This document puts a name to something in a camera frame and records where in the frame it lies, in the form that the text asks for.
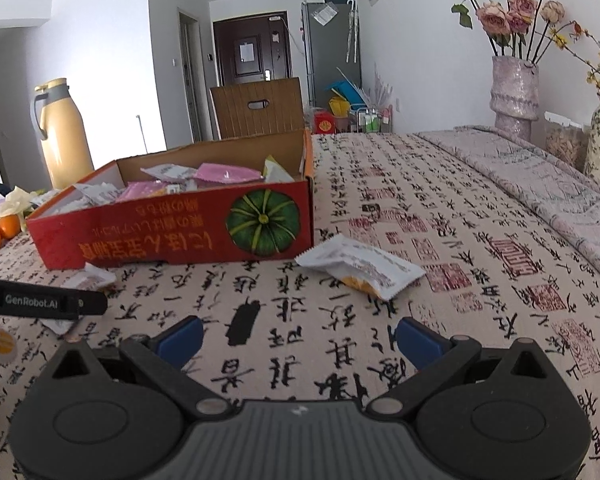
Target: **pink snack packet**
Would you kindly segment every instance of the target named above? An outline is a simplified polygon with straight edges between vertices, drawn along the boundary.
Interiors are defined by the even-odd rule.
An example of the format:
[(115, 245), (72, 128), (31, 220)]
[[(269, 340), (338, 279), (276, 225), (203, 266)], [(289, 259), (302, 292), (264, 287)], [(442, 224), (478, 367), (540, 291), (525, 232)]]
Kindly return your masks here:
[(213, 187), (255, 182), (263, 180), (263, 176), (259, 171), (250, 168), (205, 162), (198, 168), (194, 179), (199, 187)]
[(170, 193), (170, 187), (173, 187), (173, 185), (168, 182), (130, 182), (116, 202), (127, 202), (128, 200), (138, 200), (139, 198), (166, 195)]

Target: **brown front door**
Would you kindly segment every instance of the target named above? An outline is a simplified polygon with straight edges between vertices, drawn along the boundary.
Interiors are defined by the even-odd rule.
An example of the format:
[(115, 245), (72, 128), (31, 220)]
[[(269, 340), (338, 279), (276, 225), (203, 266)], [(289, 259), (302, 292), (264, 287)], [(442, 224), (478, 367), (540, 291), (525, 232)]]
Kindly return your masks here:
[(214, 23), (220, 85), (291, 77), (286, 12)]

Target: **pumpkin image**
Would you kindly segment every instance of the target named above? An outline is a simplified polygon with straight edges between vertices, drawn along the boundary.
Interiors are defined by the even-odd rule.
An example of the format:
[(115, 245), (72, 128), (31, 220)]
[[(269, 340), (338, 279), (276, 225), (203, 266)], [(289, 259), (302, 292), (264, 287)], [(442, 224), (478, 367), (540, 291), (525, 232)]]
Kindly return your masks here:
[(283, 253), (296, 240), (300, 211), (291, 197), (259, 189), (234, 202), (226, 228), (243, 251), (267, 258)]

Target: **green leaf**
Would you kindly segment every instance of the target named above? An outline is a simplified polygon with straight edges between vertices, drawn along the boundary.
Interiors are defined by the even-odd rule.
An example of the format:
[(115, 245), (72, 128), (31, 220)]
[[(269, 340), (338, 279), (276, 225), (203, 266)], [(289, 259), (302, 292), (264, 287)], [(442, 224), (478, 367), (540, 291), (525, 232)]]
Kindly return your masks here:
[(460, 14), (460, 25), (470, 29), (474, 28), (474, 24), (471, 22), (471, 16), (468, 14)]
[(497, 46), (509, 46), (509, 41), (511, 41), (511, 36), (509, 36), (509, 35), (503, 36), (502, 34), (499, 34), (497, 36), (494, 36), (493, 41), (496, 42)]
[(463, 4), (458, 4), (451, 7), (451, 12), (454, 14), (469, 14), (469, 9), (467, 9)]

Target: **pink vase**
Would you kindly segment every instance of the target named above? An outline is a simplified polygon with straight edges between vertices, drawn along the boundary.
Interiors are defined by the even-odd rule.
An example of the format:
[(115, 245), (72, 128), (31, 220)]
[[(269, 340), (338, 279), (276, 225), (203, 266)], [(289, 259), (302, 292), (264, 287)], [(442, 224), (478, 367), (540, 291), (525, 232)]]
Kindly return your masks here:
[(531, 140), (531, 125), (539, 119), (538, 67), (512, 56), (493, 57), (491, 110), (495, 127)]

